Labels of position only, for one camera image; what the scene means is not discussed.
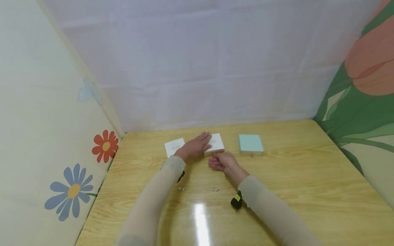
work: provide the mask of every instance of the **white curtain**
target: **white curtain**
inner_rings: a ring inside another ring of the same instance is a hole
[[[379,0],[44,0],[125,131],[313,117]]]

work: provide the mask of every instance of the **green leaf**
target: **green leaf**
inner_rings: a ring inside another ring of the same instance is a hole
[[[340,148],[342,153],[353,163],[353,166],[357,168],[357,170],[364,176],[364,172],[362,171],[361,165],[357,159],[349,150],[345,150],[343,148]]]
[[[323,98],[322,103],[320,104],[316,116],[313,119],[315,121],[322,121],[327,112],[328,99],[348,88],[350,85],[352,85],[352,82],[353,80],[348,76],[348,73],[346,72],[345,63],[342,62],[341,66],[338,69],[338,72],[336,72],[335,77],[331,82],[330,87],[328,88],[328,91]]]
[[[368,139],[351,139],[351,138],[340,138],[340,139],[334,139],[335,143],[356,143],[356,144],[364,144],[364,145],[369,145],[369,146],[374,146],[378,147],[390,152],[394,153],[394,146],[391,146],[389,144],[385,144],[383,142],[376,142]]]
[[[338,122],[337,118],[332,118],[329,120],[324,120],[324,121],[316,121],[316,123],[325,131],[329,132],[333,126]]]
[[[380,137],[380,136],[387,136],[387,135],[394,135],[394,123],[389,123],[387,125],[378,127],[378,128],[376,128],[372,131],[369,131],[369,132],[350,134],[350,135],[344,136],[344,138],[368,139],[371,137]]]
[[[371,96],[352,86],[348,94],[338,102],[330,118],[338,118],[330,130],[335,139],[370,132],[394,122],[394,93],[386,96]]]
[[[345,98],[345,96],[349,93],[350,91],[350,86],[342,93],[341,97],[338,99],[338,101],[336,101],[331,108],[328,110],[327,112],[327,116],[326,119],[330,119],[331,115],[335,112],[336,108],[338,107],[338,102],[340,100],[342,100],[343,98]]]
[[[365,26],[364,30],[361,32],[361,36],[364,36],[372,29],[382,24],[392,15],[394,15],[394,1],[389,2],[386,7],[384,7],[382,11],[380,11],[379,14]]]

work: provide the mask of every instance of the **person's left hand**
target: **person's left hand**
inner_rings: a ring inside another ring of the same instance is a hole
[[[212,146],[208,144],[211,138],[212,135],[209,132],[203,132],[195,139],[185,143],[185,145],[178,149],[174,155],[179,156],[184,162],[186,162],[189,157],[200,155],[205,150],[211,148]]]

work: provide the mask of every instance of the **wooden table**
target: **wooden table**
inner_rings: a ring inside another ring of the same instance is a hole
[[[394,212],[312,120],[128,133],[77,246],[112,245],[131,207],[166,159],[164,143],[219,132],[227,151],[293,208],[324,245],[393,245]],[[239,156],[239,134],[260,134],[264,155]],[[164,245],[279,245],[207,157],[189,162],[160,219]],[[212,187],[220,189],[212,192]]]

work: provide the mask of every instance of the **black wristband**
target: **black wristband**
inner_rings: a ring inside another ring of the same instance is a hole
[[[180,181],[180,179],[183,177],[183,175],[185,175],[185,171],[182,172],[182,175],[179,177],[177,183]]]
[[[238,210],[242,207],[242,201],[242,193],[241,191],[238,191],[237,195],[231,199],[231,206]]]

